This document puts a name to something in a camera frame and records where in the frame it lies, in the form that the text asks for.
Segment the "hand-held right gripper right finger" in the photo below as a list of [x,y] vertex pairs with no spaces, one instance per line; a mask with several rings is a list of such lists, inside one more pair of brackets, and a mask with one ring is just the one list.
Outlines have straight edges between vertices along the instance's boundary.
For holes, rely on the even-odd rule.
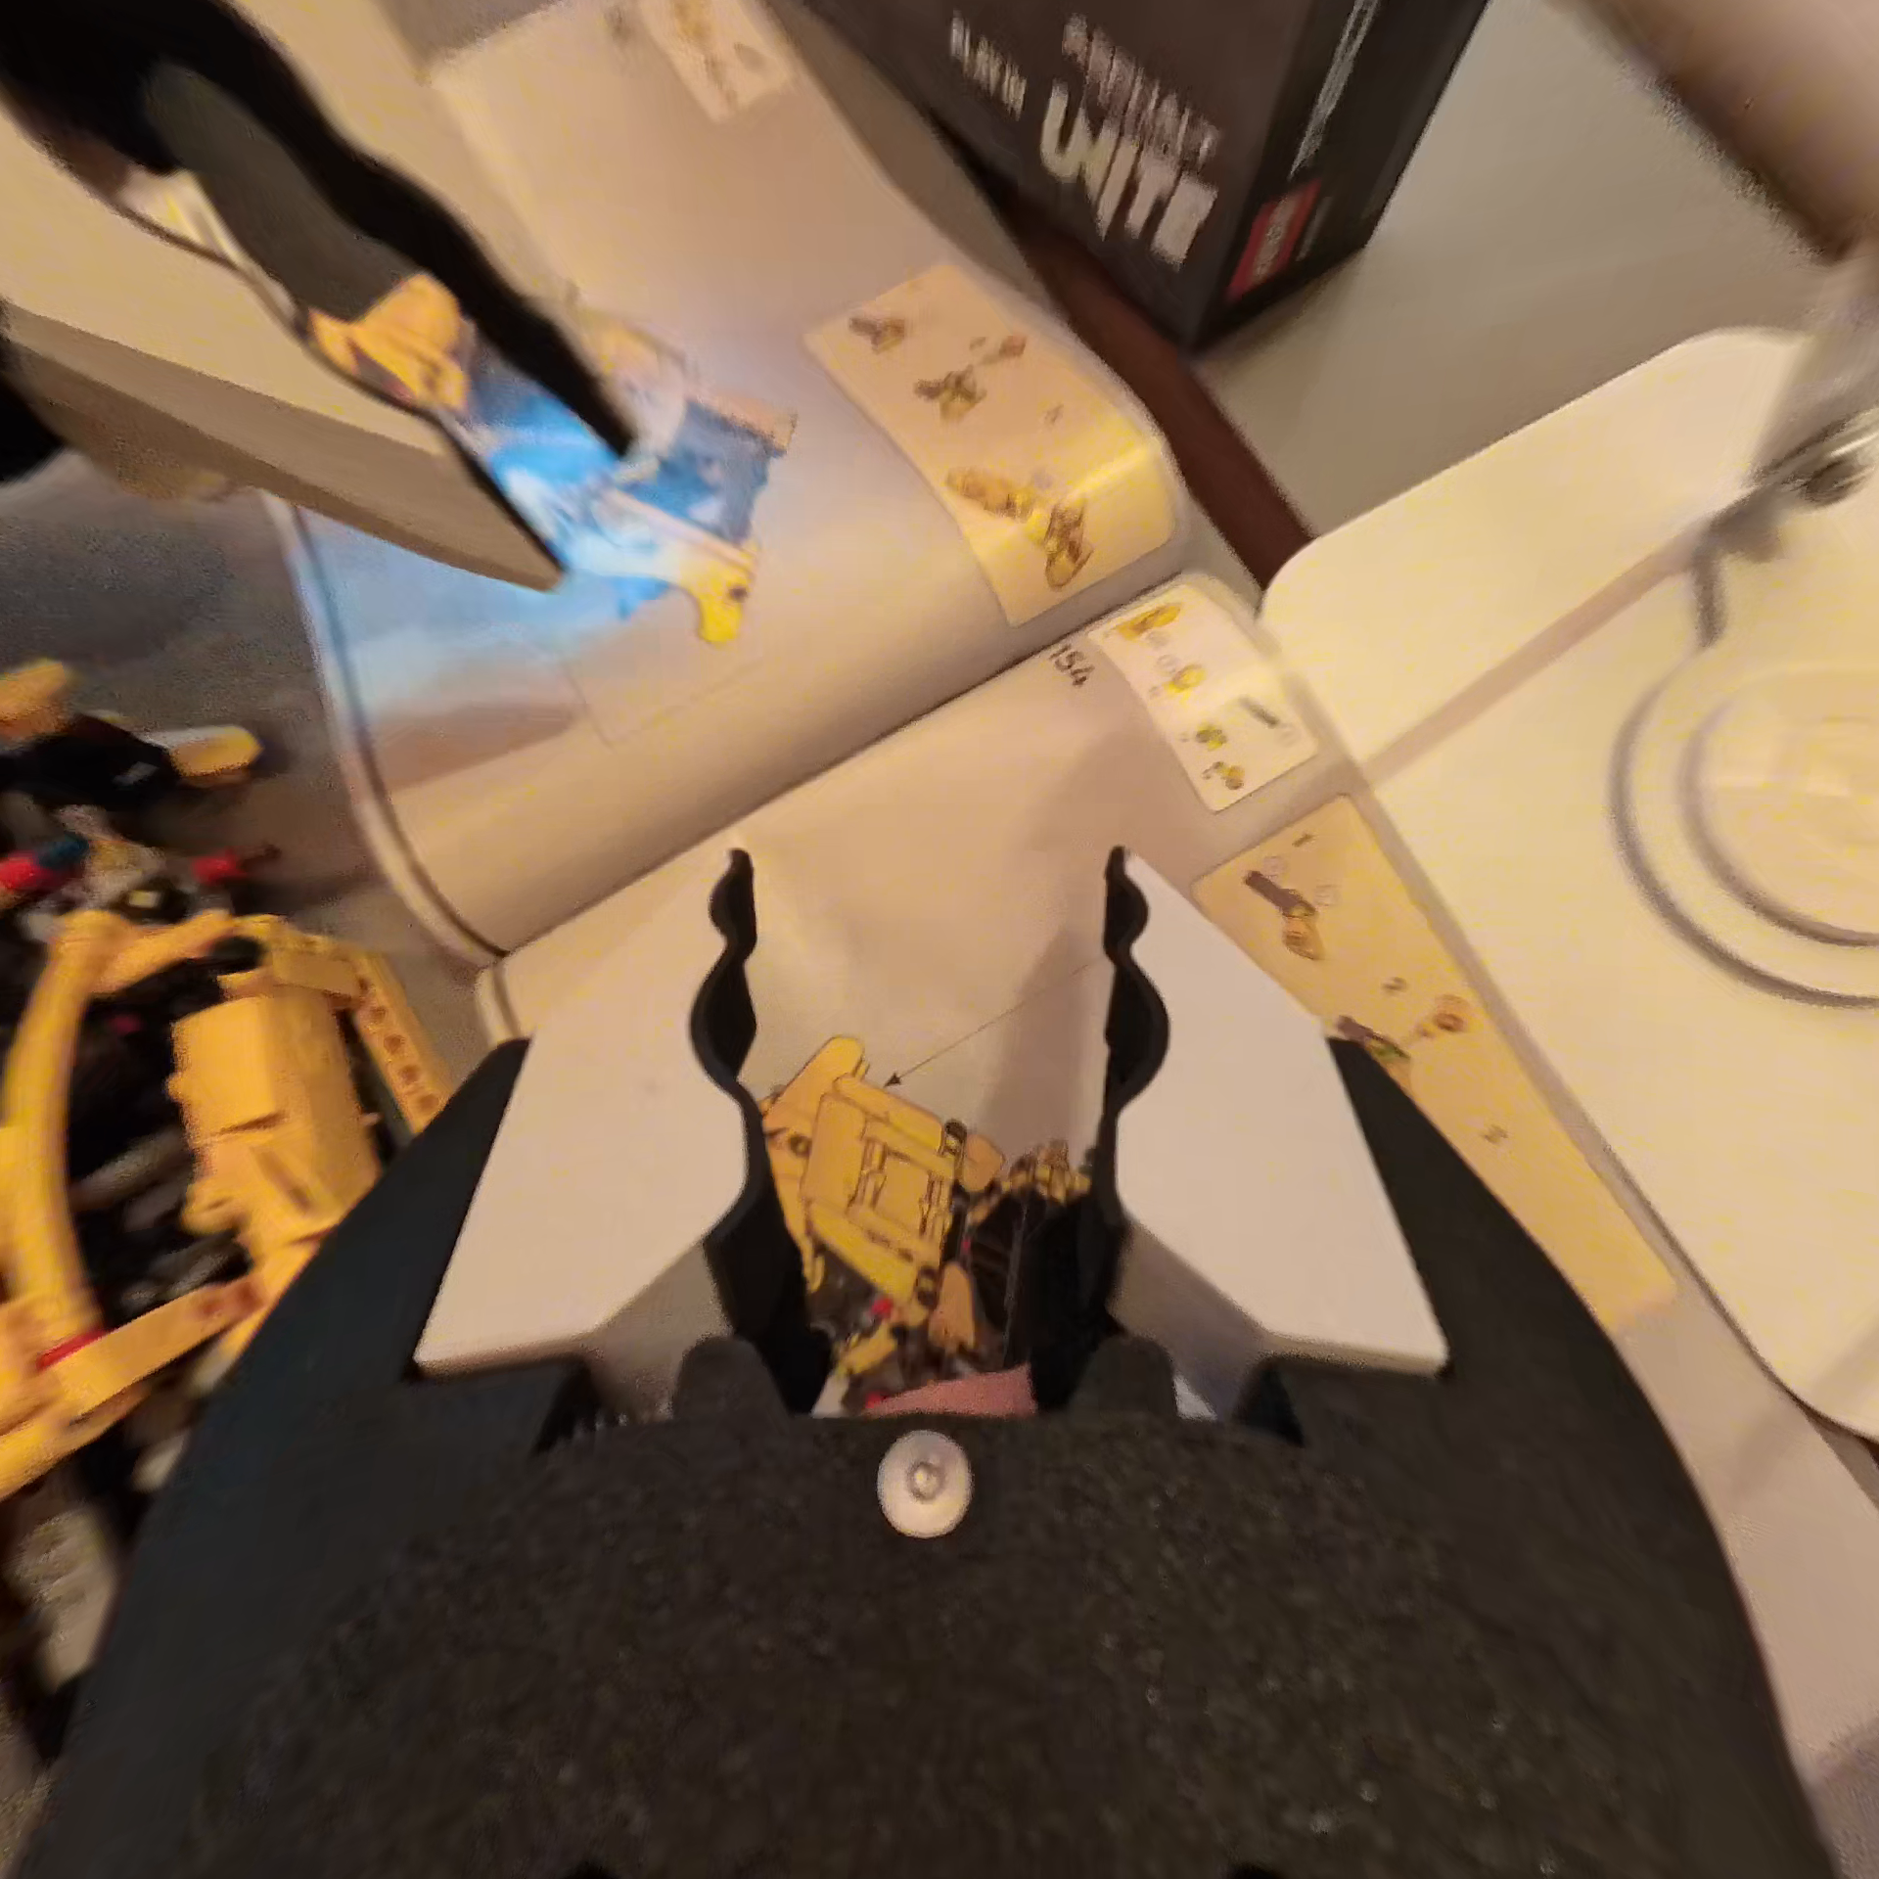
[[1111,972],[1087,1191],[1035,1258],[1035,1393],[1114,1331],[1213,1417],[1273,1361],[1437,1377],[1445,1336],[1324,1028],[1138,854],[1102,869]]

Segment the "black toy set box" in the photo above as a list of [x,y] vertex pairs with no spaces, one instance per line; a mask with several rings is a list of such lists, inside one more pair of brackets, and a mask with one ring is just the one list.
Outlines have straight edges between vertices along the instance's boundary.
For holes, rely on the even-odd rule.
[[1487,5],[809,12],[1195,349],[1370,244]]

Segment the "grey desk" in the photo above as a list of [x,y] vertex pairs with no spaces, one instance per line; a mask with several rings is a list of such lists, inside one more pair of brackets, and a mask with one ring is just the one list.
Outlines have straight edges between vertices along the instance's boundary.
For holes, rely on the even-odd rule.
[[[1798,326],[1810,266],[1562,5],[1491,5],[1373,244],[1200,368],[1324,530],[1673,341]],[[4,666],[51,654],[144,725],[237,721],[289,773],[228,803],[311,924],[382,947],[463,1075],[473,972],[405,912],[343,803],[314,652],[252,498],[147,506],[60,459],[4,491]],[[1820,1821],[1875,1876],[1875,1458],[1800,1408],[1657,1223],[1676,1295],[1619,1334],[1750,1599]]]

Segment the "yellow toy brick car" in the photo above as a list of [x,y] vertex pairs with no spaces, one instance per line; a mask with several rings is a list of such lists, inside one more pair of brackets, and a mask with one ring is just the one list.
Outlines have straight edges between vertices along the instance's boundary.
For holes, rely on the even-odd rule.
[[175,853],[151,814],[263,769],[241,727],[83,710],[4,670],[2,1491],[247,1350],[450,1087],[375,953],[245,907],[267,848]]

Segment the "toy car instruction booklet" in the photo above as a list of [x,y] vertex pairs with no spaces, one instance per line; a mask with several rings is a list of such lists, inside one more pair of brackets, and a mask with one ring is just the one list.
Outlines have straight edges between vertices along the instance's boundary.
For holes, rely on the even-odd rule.
[[355,133],[492,214],[654,460],[547,593],[284,521],[345,781],[527,1040],[687,873],[757,866],[757,1098],[848,1396],[1018,1365],[1005,1284],[1101,1110],[1129,848],[1405,1077],[1621,1331],[1675,1284],[1188,567],[1126,392],[881,174],[761,5],[289,5]]

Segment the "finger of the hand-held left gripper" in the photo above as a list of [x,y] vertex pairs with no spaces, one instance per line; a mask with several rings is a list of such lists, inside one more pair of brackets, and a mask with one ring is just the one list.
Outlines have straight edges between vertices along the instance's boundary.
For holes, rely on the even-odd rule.
[[77,448],[221,478],[543,593],[553,554],[427,416],[345,379],[188,172],[2,129],[4,377]]
[[2,48],[7,114],[106,207],[130,214],[140,183],[192,177],[233,244],[308,315],[358,319],[427,277],[610,448],[640,440],[480,240],[348,139],[237,5],[8,3]]

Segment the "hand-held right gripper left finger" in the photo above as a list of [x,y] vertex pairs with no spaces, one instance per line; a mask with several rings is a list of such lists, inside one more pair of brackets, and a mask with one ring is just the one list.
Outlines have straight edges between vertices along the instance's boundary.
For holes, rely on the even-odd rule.
[[757,866],[728,848],[635,918],[532,1026],[431,1318],[426,1375],[564,1357],[661,1413],[687,1355],[733,1337],[785,1408],[824,1394],[757,1098]]

